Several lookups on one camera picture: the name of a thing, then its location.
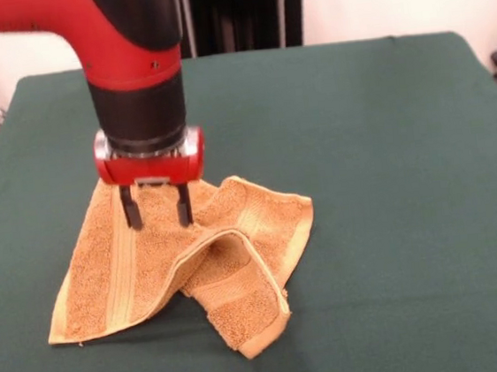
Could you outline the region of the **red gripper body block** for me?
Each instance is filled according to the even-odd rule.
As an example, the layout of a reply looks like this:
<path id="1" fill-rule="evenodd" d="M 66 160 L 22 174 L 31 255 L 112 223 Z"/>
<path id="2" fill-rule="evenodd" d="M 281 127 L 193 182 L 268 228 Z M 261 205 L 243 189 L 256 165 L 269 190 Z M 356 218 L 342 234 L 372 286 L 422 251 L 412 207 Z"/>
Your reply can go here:
<path id="1" fill-rule="evenodd" d="M 122 156 L 99 130 L 94 138 L 96 170 L 110 186 L 181 185 L 203 177 L 204 134 L 190 126 L 180 144 L 162 153 Z"/>

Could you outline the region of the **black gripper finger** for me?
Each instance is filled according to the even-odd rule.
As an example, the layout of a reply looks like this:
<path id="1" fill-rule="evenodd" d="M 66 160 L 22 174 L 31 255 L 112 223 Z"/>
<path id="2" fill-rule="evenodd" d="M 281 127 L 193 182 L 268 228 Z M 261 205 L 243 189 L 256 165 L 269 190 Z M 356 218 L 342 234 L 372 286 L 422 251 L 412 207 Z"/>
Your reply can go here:
<path id="1" fill-rule="evenodd" d="M 119 197 L 123 205 L 126 223 L 128 228 L 132 230 L 140 230 L 143 227 L 139 206 L 133 197 L 136 188 L 136 185 L 119 187 Z"/>
<path id="2" fill-rule="evenodd" d="M 177 211 L 180 226 L 188 227 L 194 222 L 188 184 L 180 184 L 177 185 L 176 188 L 179 195 L 177 200 Z"/>

